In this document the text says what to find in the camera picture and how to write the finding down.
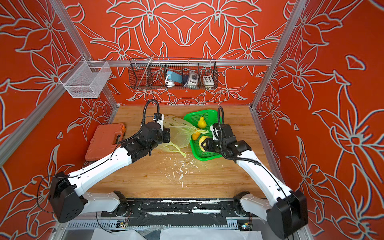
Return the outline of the orange-yellow pear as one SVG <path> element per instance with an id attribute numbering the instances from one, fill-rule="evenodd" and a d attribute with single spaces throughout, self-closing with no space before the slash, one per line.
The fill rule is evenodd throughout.
<path id="1" fill-rule="evenodd" d="M 195 133 L 193 133 L 193 134 L 192 134 L 192 139 L 193 139 L 193 141 L 198 140 L 199 137 L 200 137 L 200 135 L 201 135 L 201 133 L 198 132 L 198 131 L 196 131 Z"/>

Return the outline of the pale yellow pear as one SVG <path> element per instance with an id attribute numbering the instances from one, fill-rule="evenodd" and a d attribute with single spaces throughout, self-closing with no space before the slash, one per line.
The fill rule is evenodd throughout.
<path id="1" fill-rule="evenodd" d="M 197 123 L 197 126 L 200 128 L 200 129 L 205 129 L 207 127 L 207 123 L 205 121 L 205 118 L 203 116 L 200 117 L 198 123 Z"/>

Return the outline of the yellow-green printed plastic bag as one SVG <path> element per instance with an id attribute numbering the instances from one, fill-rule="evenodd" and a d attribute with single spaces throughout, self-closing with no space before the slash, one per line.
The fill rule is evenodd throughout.
<path id="1" fill-rule="evenodd" d="M 207 130 L 202 130 L 193 126 L 191 123 L 175 117 L 173 115 L 165 116 L 164 128 L 169 128 L 171 133 L 170 143 L 162 143 L 158 148 L 163 152 L 181 154 L 184 158 L 187 156 L 182 149 L 187 148 L 192 139 L 192 134 L 196 131 L 201 135 L 207 134 Z"/>

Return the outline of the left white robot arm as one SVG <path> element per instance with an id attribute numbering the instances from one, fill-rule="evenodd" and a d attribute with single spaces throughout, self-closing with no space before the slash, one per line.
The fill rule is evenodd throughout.
<path id="1" fill-rule="evenodd" d="M 59 223 L 93 212 L 125 214 L 128 203 L 119 191 L 109 194 L 90 193 L 89 189 L 117 170 L 151 155 L 153 149 L 169 143 L 171 131 L 161 123 L 144 124 L 138 133 L 123 140 L 111 154 L 93 164 L 69 174 L 59 172 L 52 178 L 48 200 Z"/>

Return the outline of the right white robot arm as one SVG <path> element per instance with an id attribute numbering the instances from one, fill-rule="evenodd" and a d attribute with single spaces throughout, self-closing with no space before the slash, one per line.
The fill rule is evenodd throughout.
<path id="1" fill-rule="evenodd" d="M 248 192 L 238 194 L 235 199 L 242 214 L 250 213 L 263 219 L 282 240 L 308 224 L 307 198 L 302 192 L 294 192 L 272 174 L 245 141 L 236 139 L 230 125 L 215 123 L 210 130 L 213 136 L 201 139 L 200 149 L 234 161 L 266 197 L 263 200 Z"/>

